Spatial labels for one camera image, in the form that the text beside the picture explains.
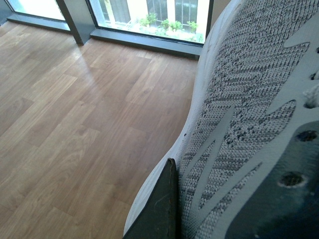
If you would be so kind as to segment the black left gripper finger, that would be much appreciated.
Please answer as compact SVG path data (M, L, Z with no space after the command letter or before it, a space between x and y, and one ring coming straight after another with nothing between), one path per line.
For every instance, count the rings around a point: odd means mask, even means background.
M177 239L178 173L175 160L168 158L146 205L125 239Z

